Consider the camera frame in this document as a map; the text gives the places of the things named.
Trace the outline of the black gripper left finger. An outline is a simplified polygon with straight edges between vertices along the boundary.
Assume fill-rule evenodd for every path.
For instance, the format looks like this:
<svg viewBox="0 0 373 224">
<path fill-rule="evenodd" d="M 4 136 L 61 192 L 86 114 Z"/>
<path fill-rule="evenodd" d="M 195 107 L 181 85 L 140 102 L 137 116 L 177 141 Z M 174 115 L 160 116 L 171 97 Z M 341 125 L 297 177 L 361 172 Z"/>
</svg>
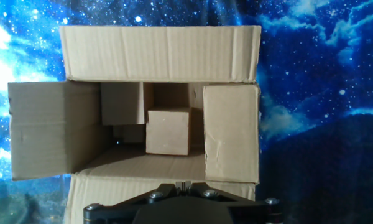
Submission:
<svg viewBox="0 0 373 224">
<path fill-rule="evenodd" d="M 160 184 L 156 189 L 138 195 L 124 202 L 105 206 L 92 203 L 83 209 L 84 224 L 102 224 L 119 220 L 121 223 L 132 221 L 137 212 L 145 205 L 157 203 L 184 193 L 184 182 Z"/>
</svg>

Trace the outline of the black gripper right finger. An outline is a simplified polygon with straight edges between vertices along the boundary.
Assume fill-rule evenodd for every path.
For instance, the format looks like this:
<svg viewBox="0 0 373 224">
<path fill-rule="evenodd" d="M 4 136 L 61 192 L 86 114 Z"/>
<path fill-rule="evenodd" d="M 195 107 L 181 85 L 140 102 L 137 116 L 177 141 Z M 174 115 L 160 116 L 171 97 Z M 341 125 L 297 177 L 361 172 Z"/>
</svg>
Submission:
<svg viewBox="0 0 373 224">
<path fill-rule="evenodd" d="M 210 187 L 205 182 L 183 183 L 183 194 L 192 198 L 185 204 L 186 216 L 193 223 L 265 223 L 283 222 L 280 200 L 253 201 Z"/>
</svg>

